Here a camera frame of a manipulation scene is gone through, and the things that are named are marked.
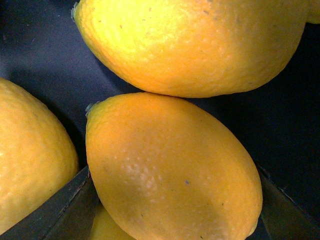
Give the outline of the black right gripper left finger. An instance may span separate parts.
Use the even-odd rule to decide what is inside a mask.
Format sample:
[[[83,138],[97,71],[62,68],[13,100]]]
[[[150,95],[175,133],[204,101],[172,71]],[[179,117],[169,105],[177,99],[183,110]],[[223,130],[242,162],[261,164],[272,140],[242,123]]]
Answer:
[[[2,240],[87,240],[99,198],[84,167],[38,209],[5,233]]]

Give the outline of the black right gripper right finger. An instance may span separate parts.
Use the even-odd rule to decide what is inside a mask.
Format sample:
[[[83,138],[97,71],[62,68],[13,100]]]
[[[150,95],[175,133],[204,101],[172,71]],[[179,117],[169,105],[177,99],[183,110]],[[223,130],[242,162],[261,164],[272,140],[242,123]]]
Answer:
[[[271,240],[318,240],[320,225],[306,214],[269,173],[257,165],[263,195],[261,218]]]

